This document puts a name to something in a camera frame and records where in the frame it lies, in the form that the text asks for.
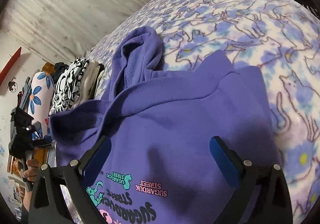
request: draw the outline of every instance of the purple hoodie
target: purple hoodie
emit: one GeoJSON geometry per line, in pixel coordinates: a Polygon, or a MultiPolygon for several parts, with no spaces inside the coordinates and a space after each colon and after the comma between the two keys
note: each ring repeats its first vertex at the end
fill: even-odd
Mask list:
{"type": "Polygon", "coordinates": [[[101,100],[50,119],[57,165],[111,137],[111,153],[87,188],[107,223],[213,223],[234,192],[210,154],[213,136],[255,165],[278,163],[258,67],[236,71],[216,51],[192,72],[155,71],[161,56],[155,30],[135,29],[112,58],[101,100]]]}

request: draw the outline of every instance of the metal screw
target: metal screw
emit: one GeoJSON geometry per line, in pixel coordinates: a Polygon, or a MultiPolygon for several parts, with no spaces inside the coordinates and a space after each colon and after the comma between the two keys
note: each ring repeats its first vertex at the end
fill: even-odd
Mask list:
{"type": "Polygon", "coordinates": [[[244,160],[244,161],[243,161],[243,164],[244,164],[245,166],[251,166],[251,165],[252,165],[252,162],[251,162],[250,160],[244,160]]]}
{"type": "Polygon", "coordinates": [[[274,169],[276,169],[277,171],[281,170],[281,166],[278,165],[277,163],[273,166],[274,169]]]}
{"type": "Polygon", "coordinates": [[[70,165],[71,166],[76,166],[76,165],[78,165],[78,160],[76,160],[76,159],[74,159],[74,160],[72,160],[71,162],[70,162],[70,165]]]}
{"type": "Polygon", "coordinates": [[[44,163],[42,166],[41,166],[41,170],[46,170],[48,169],[48,165],[46,163],[44,163]]]}

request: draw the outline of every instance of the blue flower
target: blue flower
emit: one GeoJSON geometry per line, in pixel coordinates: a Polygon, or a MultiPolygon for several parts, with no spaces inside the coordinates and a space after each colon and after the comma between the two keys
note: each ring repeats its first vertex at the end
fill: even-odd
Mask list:
{"type": "Polygon", "coordinates": [[[50,74],[47,73],[47,72],[42,72],[42,73],[40,73],[40,74],[38,75],[37,79],[38,79],[38,80],[41,80],[41,79],[43,79],[44,77],[46,77],[46,78],[45,78],[45,81],[46,81],[46,83],[47,83],[47,88],[48,88],[48,90],[49,90],[51,84],[54,85],[53,79],[52,79],[52,77],[50,76],[50,74]]]}
{"type": "Polygon", "coordinates": [[[35,113],[35,104],[41,105],[41,100],[36,96],[41,91],[41,86],[34,88],[33,93],[30,95],[30,109],[31,113],[35,113]]]}

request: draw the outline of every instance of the white wall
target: white wall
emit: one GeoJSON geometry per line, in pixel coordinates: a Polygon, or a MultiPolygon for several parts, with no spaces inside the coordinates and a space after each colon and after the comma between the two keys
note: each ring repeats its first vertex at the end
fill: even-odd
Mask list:
{"type": "MultiPolygon", "coordinates": [[[[0,70],[9,61],[9,55],[13,55],[22,46],[9,33],[0,30],[0,70]]],[[[22,90],[27,76],[32,76],[36,69],[43,67],[45,62],[22,47],[21,56],[11,68],[7,77],[0,86],[0,192],[13,211],[14,205],[9,202],[12,198],[12,186],[8,181],[8,143],[10,141],[10,113],[17,106],[17,94],[22,90]],[[14,81],[18,85],[16,92],[10,92],[8,83],[15,77],[14,81]]]]}

